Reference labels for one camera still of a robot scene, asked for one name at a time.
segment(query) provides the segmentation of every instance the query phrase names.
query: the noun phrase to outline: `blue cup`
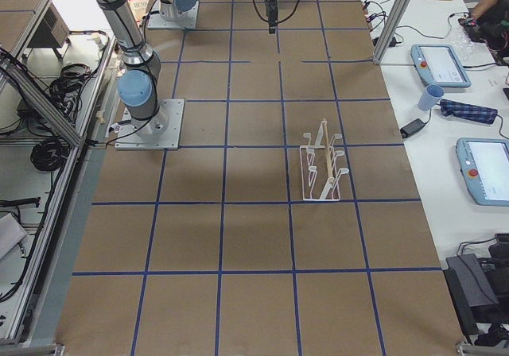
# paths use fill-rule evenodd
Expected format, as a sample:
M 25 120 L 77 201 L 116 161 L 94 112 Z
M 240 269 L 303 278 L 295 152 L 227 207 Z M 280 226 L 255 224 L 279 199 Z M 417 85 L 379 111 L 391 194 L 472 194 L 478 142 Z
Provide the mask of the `blue cup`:
M 442 87 L 436 84 L 430 84 L 422 92 L 421 98 L 419 99 L 419 110 L 427 111 L 431 109 L 435 104 L 440 102 L 440 99 L 444 96 L 444 90 Z

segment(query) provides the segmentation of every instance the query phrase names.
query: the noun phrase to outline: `person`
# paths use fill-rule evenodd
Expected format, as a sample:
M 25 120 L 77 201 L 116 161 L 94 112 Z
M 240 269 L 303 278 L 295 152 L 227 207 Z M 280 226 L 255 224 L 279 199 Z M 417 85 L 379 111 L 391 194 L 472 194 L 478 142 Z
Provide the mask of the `person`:
M 465 18 L 461 24 L 466 26 L 499 24 L 505 20 L 506 12 L 509 10 L 509 0 L 480 0 L 476 7 L 470 12 L 470 17 Z

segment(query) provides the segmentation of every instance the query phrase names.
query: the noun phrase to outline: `dark blue cloth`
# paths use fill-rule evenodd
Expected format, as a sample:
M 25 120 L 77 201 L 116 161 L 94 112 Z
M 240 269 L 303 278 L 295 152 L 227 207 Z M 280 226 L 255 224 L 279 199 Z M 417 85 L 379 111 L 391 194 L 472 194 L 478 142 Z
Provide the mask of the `dark blue cloth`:
M 496 115 L 499 114 L 498 110 L 494 108 L 474 106 L 473 104 L 459 103 L 448 99 L 440 101 L 440 108 L 444 116 L 453 115 L 457 118 L 486 124 L 492 124 Z

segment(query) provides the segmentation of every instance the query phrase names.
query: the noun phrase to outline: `white rack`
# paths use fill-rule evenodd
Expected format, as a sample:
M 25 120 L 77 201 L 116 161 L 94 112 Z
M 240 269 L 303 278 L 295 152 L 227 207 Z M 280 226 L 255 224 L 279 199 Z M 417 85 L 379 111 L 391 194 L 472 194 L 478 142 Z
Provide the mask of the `white rack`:
M 343 135 L 335 133 L 329 138 L 327 120 L 324 119 L 318 127 L 314 144 L 311 133 L 304 133 L 303 136 L 308 144 L 300 147 L 302 198 L 304 201 L 340 201 L 340 178 L 350 172 L 348 168 L 338 165 L 338 158 L 344 156 L 344 151 L 334 148 Z M 321 164 L 315 163 L 317 155 L 323 159 Z

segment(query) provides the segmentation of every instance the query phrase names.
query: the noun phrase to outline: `white desk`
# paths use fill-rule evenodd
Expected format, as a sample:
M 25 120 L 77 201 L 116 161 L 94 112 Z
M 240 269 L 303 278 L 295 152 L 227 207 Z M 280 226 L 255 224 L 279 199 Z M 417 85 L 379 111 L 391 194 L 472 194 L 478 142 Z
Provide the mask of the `white desk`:
M 370 0 L 378 3 L 385 0 Z M 382 7 L 390 13 L 394 1 L 385 2 Z M 375 4 L 369 12 L 379 12 Z M 448 32 L 447 17 L 452 13 L 466 10 L 463 0 L 440 2 L 411 0 L 399 23 L 411 25 L 424 34 L 443 37 Z M 388 48 L 382 60 L 382 73 L 394 108 L 399 126 L 415 118 L 425 121 L 427 112 L 417 108 L 418 99 L 424 89 L 410 59 L 413 44 L 453 44 L 454 29 L 459 28 L 457 18 L 451 18 L 453 31 L 444 40 L 425 38 L 411 29 L 398 29 L 405 41 L 394 48 Z M 380 29 L 372 32 L 373 37 Z M 476 44 L 474 52 L 463 60 L 464 65 L 493 62 L 492 55 L 484 44 Z M 503 132 L 509 135 L 509 101 L 502 88 L 508 87 L 505 78 L 506 67 L 491 67 L 483 71 L 470 71 L 472 86 L 468 89 L 445 89 L 445 98 L 463 103 L 497 108 L 506 118 Z M 446 118 L 438 107 L 433 110 L 431 122 L 423 131 L 405 140 L 414 177 L 425 209 L 438 257 L 442 266 L 445 259 L 456 253 L 462 241 L 490 238 L 494 233 L 508 232 L 509 208 L 481 207 L 476 205 L 465 186 L 455 153 L 459 137 L 500 138 L 500 120 L 492 126 L 469 122 L 458 118 Z

